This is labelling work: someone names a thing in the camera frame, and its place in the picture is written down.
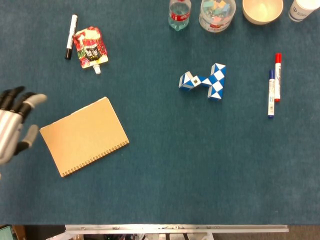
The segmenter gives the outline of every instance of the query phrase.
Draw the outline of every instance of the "bowl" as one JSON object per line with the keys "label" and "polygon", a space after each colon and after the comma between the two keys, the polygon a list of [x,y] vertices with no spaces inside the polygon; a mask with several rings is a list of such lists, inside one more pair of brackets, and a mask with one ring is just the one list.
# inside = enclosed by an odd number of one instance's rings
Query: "bowl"
{"label": "bowl", "polygon": [[242,10],[245,18],[257,25],[272,22],[284,9],[283,0],[243,0]]}

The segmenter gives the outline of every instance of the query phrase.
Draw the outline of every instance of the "blue marker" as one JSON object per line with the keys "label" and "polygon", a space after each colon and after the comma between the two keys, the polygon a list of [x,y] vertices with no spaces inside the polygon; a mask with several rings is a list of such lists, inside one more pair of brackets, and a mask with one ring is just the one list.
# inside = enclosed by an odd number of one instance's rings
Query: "blue marker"
{"label": "blue marker", "polygon": [[275,116],[275,70],[269,72],[268,118]]}

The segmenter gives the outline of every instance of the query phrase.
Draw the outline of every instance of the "white cup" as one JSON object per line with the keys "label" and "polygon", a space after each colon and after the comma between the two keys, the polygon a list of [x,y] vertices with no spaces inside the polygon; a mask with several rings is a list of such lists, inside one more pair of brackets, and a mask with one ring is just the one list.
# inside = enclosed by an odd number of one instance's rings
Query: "white cup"
{"label": "white cup", "polygon": [[289,10],[289,17],[292,21],[301,22],[319,7],[320,0],[294,0]]}

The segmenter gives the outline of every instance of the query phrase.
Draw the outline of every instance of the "snack pouch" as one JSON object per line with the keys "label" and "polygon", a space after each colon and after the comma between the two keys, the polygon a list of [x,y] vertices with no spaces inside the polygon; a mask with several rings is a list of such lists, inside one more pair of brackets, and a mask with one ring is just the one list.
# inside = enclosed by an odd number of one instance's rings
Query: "snack pouch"
{"label": "snack pouch", "polygon": [[102,40],[99,28],[90,26],[78,31],[73,36],[78,58],[83,69],[93,67],[96,74],[100,74],[100,65],[108,61],[107,49]]}

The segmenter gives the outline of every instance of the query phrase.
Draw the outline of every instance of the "red marker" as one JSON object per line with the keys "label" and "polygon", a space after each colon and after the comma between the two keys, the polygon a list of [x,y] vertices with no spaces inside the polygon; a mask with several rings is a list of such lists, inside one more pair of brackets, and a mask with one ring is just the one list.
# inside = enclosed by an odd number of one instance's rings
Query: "red marker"
{"label": "red marker", "polygon": [[275,81],[274,81],[274,101],[280,102],[280,89],[281,89],[281,62],[282,54],[275,54]]}

